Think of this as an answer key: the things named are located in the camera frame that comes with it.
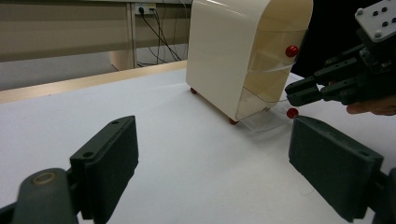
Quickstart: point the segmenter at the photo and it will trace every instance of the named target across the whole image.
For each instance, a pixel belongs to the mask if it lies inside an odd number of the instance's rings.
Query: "white table surface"
[[[289,163],[291,121],[263,133],[233,126],[191,94],[185,71],[0,104],[0,207],[28,175],[68,169],[106,124],[135,115],[139,164],[108,223],[347,223]],[[299,110],[385,156],[386,174],[396,166],[396,117],[351,116],[336,102]],[[372,218],[369,209],[355,223]]]

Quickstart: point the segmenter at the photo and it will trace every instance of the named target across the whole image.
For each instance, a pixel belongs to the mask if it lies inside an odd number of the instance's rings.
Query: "electrical outlet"
[[[141,7],[145,11],[145,15],[154,14],[154,12],[150,9],[151,8],[156,9],[155,3],[135,3],[134,4],[134,14],[135,15],[140,15],[139,8],[141,8]]]

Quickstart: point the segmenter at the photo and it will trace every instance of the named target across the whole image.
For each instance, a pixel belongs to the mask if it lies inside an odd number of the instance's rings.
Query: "floor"
[[[151,66],[187,59],[187,45],[170,48],[173,54],[165,47],[138,49],[137,64]],[[5,62],[0,63],[0,91],[117,71],[108,52]]]

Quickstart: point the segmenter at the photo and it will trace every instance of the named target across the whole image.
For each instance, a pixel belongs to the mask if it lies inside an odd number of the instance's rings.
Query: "human hand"
[[[396,95],[392,95],[379,100],[368,100],[358,102],[346,107],[349,114],[361,114],[371,112],[375,115],[396,115]]]

